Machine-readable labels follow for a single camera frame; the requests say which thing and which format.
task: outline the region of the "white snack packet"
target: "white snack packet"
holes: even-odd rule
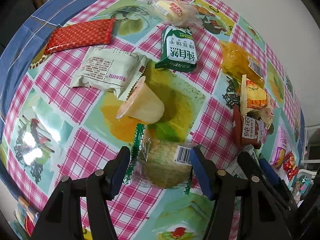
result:
[[[148,58],[137,52],[90,47],[70,87],[113,91],[117,99],[126,101],[147,63]]]

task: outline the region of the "purple package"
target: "purple package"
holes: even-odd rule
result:
[[[279,169],[282,165],[286,150],[287,150],[287,133],[285,129],[283,129],[280,126],[278,129],[275,145],[273,147],[273,153],[272,153],[269,164],[272,167]]]

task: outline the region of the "red package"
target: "red package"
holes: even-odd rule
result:
[[[44,55],[82,46],[108,44],[113,22],[114,18],[78,23],[55,29],[45,47]]]
[[[296,164],[296,159],[292,152],[290,152],[283,160],[283,169],[285,170],[289,181],[298,174],[298,167]]]

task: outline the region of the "red cherry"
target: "red cherry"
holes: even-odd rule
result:
[[[186,229],[185,228],[176,228],[173,232],[172,232],[172,236],[173,237],[181,237],[184,235]]]

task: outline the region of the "jelly cup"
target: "jelly cup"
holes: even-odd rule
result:
[[[124,115],[134,117],[145,123],[155,123],[164,113],[164,104],[157,95],[145,84],[142,76],[133,88],[130,97],[119,108],[117,119]]]

